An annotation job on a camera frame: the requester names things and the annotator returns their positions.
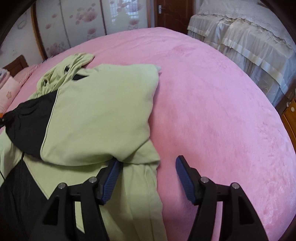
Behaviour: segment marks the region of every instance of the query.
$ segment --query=pink bed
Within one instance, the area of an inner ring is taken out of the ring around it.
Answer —
[[[216,183],[238,182],[269,240],[281,237],[296,213],[295,152],[278,113],[238,66],[214,48],[165,28],[121,32],[90,40],[41,64],[9,110],[36,90],[47,70],[79,52],[95,54],[88,68],[101,63],[162,68],[149,122],[161,156],[157,190],[169,241],[187,240],[197,209],[178,180],[178,155]],[[221,205],[216,220],[213,241],[219,238]]]

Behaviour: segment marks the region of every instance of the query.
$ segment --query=ribbed blue rubber pad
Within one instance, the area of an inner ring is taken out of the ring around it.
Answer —
[[[112,196],[119,173],[120,173],[120,163],[119,161],[116,161],[103,186],[103,195],[101,200],[104,202],[104,204],[106,204],[106,202],[109,201]]]
[[[180,158],[176,159],[176,170],[187,199],[194,204],[196,201],[194,185]]]

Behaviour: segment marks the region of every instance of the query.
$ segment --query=white lace cover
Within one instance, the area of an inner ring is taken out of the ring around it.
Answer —
[[[296,45],[285,26],[268,8],[241,0],[204,0],[198,14],[246,19],[272,32],[276,37],[284,39],[296,52]]]

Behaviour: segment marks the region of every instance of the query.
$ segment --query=blue gripper pad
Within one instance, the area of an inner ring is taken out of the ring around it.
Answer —
[[[103,194],[101,197],[103,204],[106,204],[112,196],[121,167],[122,165],[120,164],[120,162],[116,160],[108,174],[108,177],[106,178],[106,181],[103,184]]]
[[[197,198],[195,196],[195,187],[193,181],[188,173],[190,171],[190,167],[188,166],[185,159],[182,159],[184,158],[180,156],[176,159],[176,170],[187,199],[191,201],[192,204],[195,204]]]

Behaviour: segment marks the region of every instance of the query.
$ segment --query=sliding wardrobe door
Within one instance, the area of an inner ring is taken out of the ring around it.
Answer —
[[[48,57],[106,35],[100,0],[37,0],[36,18]]]
[[[147,28],[146,0],[102,0],[107,34]]]

